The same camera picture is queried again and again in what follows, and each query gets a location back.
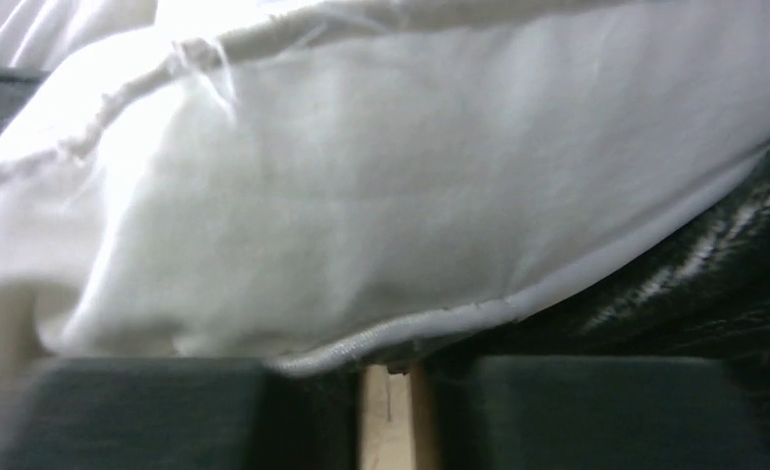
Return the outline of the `black pillowcase with beige flowers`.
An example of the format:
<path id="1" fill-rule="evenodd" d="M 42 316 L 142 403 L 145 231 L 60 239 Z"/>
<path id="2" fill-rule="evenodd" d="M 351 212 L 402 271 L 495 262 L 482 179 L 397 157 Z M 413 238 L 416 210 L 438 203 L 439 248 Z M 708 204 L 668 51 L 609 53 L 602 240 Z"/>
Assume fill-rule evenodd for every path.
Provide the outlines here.
<path id="1" fill-rule="evenodd" d="M 770 94 L 696 69 L 31 78 L 0 135 L 0 469 L 350 469 L 422 379 L 442 469 L 770 469 Z"/>

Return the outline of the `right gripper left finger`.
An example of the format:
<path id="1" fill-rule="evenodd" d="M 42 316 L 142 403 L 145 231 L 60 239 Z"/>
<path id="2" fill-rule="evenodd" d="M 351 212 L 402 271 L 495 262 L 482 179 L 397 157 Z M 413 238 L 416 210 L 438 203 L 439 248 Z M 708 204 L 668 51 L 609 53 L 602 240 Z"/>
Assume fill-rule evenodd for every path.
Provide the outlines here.
<path id="1" fill-rule="evenodd" d="M 247 359 L 65 359 L 0 408 L 0 469 L 353 469 L 353 377 Z"/>

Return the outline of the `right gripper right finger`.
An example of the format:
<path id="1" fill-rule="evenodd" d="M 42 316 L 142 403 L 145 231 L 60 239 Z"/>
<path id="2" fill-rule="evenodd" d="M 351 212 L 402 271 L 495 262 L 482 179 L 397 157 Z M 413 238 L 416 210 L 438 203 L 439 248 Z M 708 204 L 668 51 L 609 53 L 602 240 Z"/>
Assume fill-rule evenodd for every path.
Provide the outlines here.
<path id="1" fill-rule="evenodd" d="M 713 361 L 489 356 L 426 369 L 447 469 L 770 469 Z"/>

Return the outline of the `white pillow insert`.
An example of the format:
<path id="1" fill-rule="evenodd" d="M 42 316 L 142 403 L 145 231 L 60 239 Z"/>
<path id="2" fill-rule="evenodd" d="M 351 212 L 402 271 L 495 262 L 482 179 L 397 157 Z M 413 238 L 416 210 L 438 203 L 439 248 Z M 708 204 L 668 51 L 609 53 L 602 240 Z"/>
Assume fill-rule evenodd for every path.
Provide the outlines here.
<path id="1" fill-rule="evenodd" d="M 770 270 L 770 1 L 0 1 L 0 401 L 673 342 Z"/>

